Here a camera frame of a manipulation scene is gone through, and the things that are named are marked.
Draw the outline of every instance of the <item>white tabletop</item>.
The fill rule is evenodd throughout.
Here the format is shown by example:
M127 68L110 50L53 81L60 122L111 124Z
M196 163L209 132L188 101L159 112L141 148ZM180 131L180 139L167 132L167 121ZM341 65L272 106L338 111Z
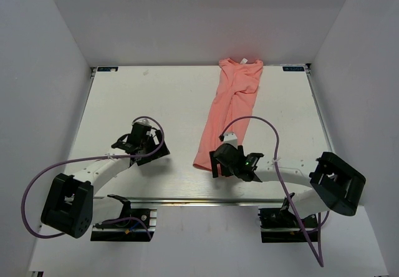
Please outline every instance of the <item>white tabletop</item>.
M192 166L209 108L219 83L218 66L119 67L97 72L71 158L103 155L119 136L130 132L140 115L158 120L171 152L142 167L133 166L108 182L98 196L110 193L135 198L279 199L277 182L246 183L238 178L213 179ZM272 122L280 133L282 159L321 156L327 144L305 72L284 72L265 66L253 115ZM244 151L272 158L275 136L264 123L252 120ZM74 173L86 164L67 167ZM289 186L292 192L306 188Z
M219 82L220 68L119 67L98 72L71 158L104 154L149 115L165 129L170 156L131 168L99 192L135 198L282 198L278 183L213 179L192 167ZM327 150L304 72L265 67L254 115L270 120L281 136L280 156L315 159ZM244 151L269 155L275 138L268 126L251 122ZM73 173L85 164L68 166ZM301 191L300 186L289 186ZM55 231L44 226L45 234ZM257 207L158 206L150 243L90 242L91 232L38 240L31 270L44 276L378 276L387 273L363 207L355 217L332 213L322 232L325 268L306 243L262 244Z
M331 213L322 230L325 268L307 243L261 243L257 207L159 207L149 243L90 242L62 236L38 240L31 271L67 276L386 275L364 207L354 217ZM43 234L56 231L45 226Z

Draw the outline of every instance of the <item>white backdrop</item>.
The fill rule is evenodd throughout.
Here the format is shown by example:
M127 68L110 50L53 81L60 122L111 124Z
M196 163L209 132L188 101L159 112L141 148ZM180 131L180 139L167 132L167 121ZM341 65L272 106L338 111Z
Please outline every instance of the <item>white backdrop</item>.
M312 62L345 0L54 0L91 66Z
M35 238L21 197L33 176L64 160L90 85L90 69L53 0L0 0L0 268L25 276ZM50 178L28 198L36 228Z
M366 176L364 205L399 276L399 0L347 0L314 61L335 150Z

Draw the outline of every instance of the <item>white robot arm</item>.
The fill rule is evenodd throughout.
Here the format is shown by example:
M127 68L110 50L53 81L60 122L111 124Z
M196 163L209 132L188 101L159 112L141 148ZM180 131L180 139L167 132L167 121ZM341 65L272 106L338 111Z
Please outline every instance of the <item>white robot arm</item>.
M219 165L222 176L235 175L246 182L278 181L273 158L262 153L245 155L232 132L225 133L223 144L209 155L213 177L219 176ZM282 159L278 160L278 166L286 183L310 188L292 195L301 218L328 210L346 216L356 213L365 177L334 153L324 152L317 160ZM281 210L294 213L286 201Z
M42 211L42 223L79 238L90 225L119 218L126 205L123 197L108 195L94 199L94 195L132 165L144 165L170 154L166 143L161 141L162 136L160 130L149 125L148 121L134 122L130 134L123 135L111 146L106 154L108 158L97 160L72 175L58 174L53 179ZM155 150L156 153L149 157L137 156Z

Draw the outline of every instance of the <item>cable tie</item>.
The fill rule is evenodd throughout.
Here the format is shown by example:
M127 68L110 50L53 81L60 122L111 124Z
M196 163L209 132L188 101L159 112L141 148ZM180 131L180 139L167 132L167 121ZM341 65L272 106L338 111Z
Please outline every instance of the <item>cable tie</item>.
M281 157L272 158L272 163L277 163L280 159Z

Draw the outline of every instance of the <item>purple cable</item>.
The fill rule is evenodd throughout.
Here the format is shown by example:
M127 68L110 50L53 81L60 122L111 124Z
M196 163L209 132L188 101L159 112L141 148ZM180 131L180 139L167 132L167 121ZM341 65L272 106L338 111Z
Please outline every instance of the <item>purple cable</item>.
M154 123L157 124L157 126L159 127L159 129L161 130L161 134L162 134L162 141L160 142L159 146L154 149L153 151L151 151L148 154L141 154L141 155L112 155L112 158L135 158L135 157L150 157L151 155L153 155L154 153L156 153L159 149L161 149L163 143L165 142L165 134L163 132L163 128L162 126L158 123L158 121L156 121L155 119L148 117L148 116L140 116L137 117L135 120L133 120L133 122L136 122L137 120L140 119L150 119L151 121L154 121ZM106 160L109 159L108 155L102 155L99 157L84 157L84 158L76 158L74 160L64 160L63 162L59 162L59 163L55 163L51 166L48 166L47 168L43 169L42 171L40 171L32 180L31 182L29 182L29 184L27 185L25 192L22 196L22 202L21 202L21 215L22 215L22 222L26 228L26 230L33 236L37 237L37 238L57 238L58 236L64 235L65 233L56 233L54 235L41 235L37 232L35 232L31 226L29 225L27 219L26 219L26 213L25 213L25 204L26 204L26 198L27 198L27 194L29 193L29 190L31 189L31 187L33 186L33 184L36 182L36 180L39 179L39 177L41 177L43 174L45 174L47 171L59 167L59 166L63 166L66 165L68 163L77 163L77 162L86 162L89 160Z
M148 230L147 226L145 226L144 222L141 221L138 218L133 217L133 216L128 216L126 218L119 218L119 219L114 219L114 220L106 220L106 221L102 222L102 224L115 224L115 223L119 223L119 222L122 222L122 221L128 221L128 220L129 221L133 220L133 221L136 221L136 222L140 223L142 225L142 227L145 229L145 231L147 232L147 235L150 238L150 240L152 239L151 233Z
M309 244L309 247L310 247L310 249L312 250L314 256L316 257L317 262L318 262L319 265L323 268L323 267L324 267L324 261L323 261L323 254L322 254L321 242L320 242L321 214L319 213L319 215L318 215L318 217L319 217L319 220L318 220L319 224L318 224L317 228L318 228L318 230L319 230L319 234L318 234L318 236L317 236L317 242L318 242L318 243L317 243L317 246L318 246L319 254L317 254L316 249L314 248L314 246L313 246L313 244L312 244L312 241L310 240L309 234L307 233L307 231L306 231L306 229L305 229L305 226L304 226L302 220L300 219L300 216L299 216L299 214L298 214L297 208L295 207L294 203L292 202L292 199L291 199L291 197L290 197L290 195L289 195L289 192L288 192L288 189L287 189L287 187L286 187L286 184L284 183L284 180L283 180L282 177L281 177L281 173L280 173L280 170L279 170L279 166L278 166L278 164L277 164L277 153L278 153L278 150L279 150L280 136L279 136L279 133L277 132L276 128L273 126L273 124L271 124L271 123L270 123L269 121L267 121L266 119L263 119L263 118L260 118L260 117L257 117L257 116L243 116L243 117L239 117L239 118L236 118L236 119L234 119L233 121L231 121L231 122L224 128L224 130L222 131L221 135L224 135L224 133L227 131L227 129L228 129L233 123L237 122L238 120L242 120L242 119L257 119L257 120L263 121L264 123L268 124L268 126L270 126L271 129L273 129L273 131L274 131L274 133L275 133L275 135L276 135L276 147L275 147L275 149L274 149L274 167L276 168L277 177L278 177L278 179L279 179L279 181L280 181L280 183L281 183L281 186L282 186L282 189L284 190L284 193L286 194L287 200L288 200L290 206L292 207L292 211L294 212L295 217L297 218L297 221L298 221L300 230L302 231L302 233L303 233L303 235L304 235L304 237L305 237L305 239L306 239L306 242Z

